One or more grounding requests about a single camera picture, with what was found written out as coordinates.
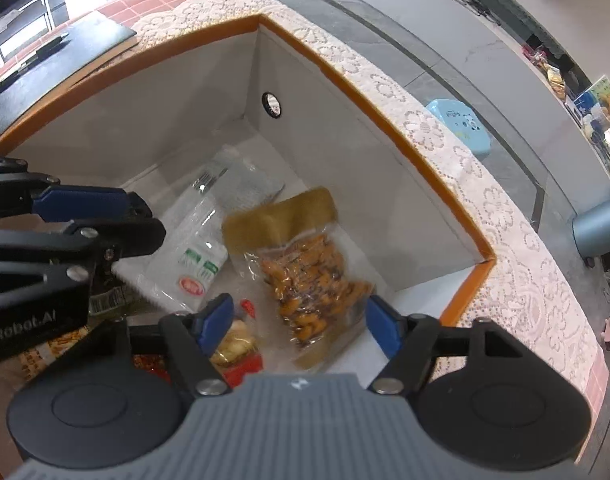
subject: red label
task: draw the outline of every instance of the red label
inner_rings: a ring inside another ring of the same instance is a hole
[[[263,370],[263,358],[260,354],[254,352],[246,356],[240,363],[223,370],[223,377],[230,388],[235,388],[243,382],[243,378],[247,374],[255,374]]]
[[[250,315],[252,319],[256,319],[256,309],[254,308],[254,303],[249,300],[241,300],[240,306]]]
[[[178,285],[180,288],[182,288],[182,290],[188,294],[191,294],[192,296],[202,296],[205,293],[203,286],[189,276],[183,276],[180,280],[178,280]]]

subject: gray gripper base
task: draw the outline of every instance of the gray gripper base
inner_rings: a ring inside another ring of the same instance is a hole
[[[134,462],[103,470],[62,470],[30,460],[9,479],[573,480],[582,476],[571,461],[525,473],[465,462],[423,432],[405,400],[368,392],[353,375],[256,375],[246,377],[232,394],[196,400],[174,436]]]

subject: gray tile floor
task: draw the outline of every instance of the gray tile floor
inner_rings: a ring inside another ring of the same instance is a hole
[[[494,105],[410,31],[360,0],[279,1],[367,57],[423,105],[437,98],[457,98],[472,105],[494,133],[485,167],[526,218],[534,221],[599,336],[610,313],[610,292],[604,276],[598,268],[583,266],[572,237],[573,210],[569,202]],[[69,19],[65,0],[49,2],[56,25]],[[606,358],[610,368],[610,353]],[[585,470],[592,469],[596,478],[610,480],[610,383],[604,406],[581,465]]]

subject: black notebook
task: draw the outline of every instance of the black notebook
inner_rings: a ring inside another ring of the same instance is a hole
[[[67,37],[50,57],[0,92],[0,136],[35,104],[62,94],[137,43],[136,32],[98,11],[90,12],[60,33],[64,32]]]

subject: black pen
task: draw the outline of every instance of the black pen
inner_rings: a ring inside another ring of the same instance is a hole
[[[59,46],[63,42],[63,40],[67,38],[68,35],[69,33],[63,32],[63,34],[60,34],[59,36],[56,36],[56,38],[53,38],[53,40],[48,41],[40,48],[38,48],[36,52],[34,52],[34,54],[29,57],[18,70],[11,72],[4,79],[1,79],[0,93],[5,89],[9,88],[11,84],[16,81],[22,74],[27,72],[29,69],[31,69],[41,61],[50,57],[51,54],[53,54],[56,50],[56,47]]]

